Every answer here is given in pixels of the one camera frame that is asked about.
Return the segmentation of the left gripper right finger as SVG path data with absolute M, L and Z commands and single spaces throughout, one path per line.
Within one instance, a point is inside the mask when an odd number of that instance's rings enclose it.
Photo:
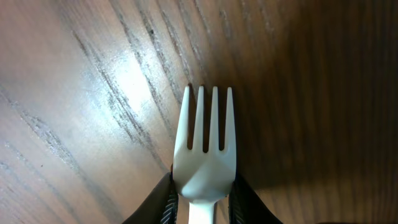
M 236 174 L 228 203 L 230 224 L 282 224 L 240 174 Z

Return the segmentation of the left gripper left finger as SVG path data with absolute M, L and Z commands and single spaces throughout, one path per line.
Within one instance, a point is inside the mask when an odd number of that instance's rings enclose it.
M 173 175 L 168 172 L 122 224 L 176 224 L 177 214 L 178 193 Z

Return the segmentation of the white plastic fork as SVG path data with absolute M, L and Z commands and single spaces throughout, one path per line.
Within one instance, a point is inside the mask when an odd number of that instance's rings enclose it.
M 174 147 L 173 180 L 179 195 L 189 201 L 188 223 L 214 223 L 215 204 L 226 197 L 236 178 L 236 128 L 232 88 L 228 88 L 224 149 L 220 149 L 218 88 L 211 101 L 208 152 L 203 152 L 204 87 L 198 91 L 193 146 L 188 144 L 190 87 L 186 86 Z

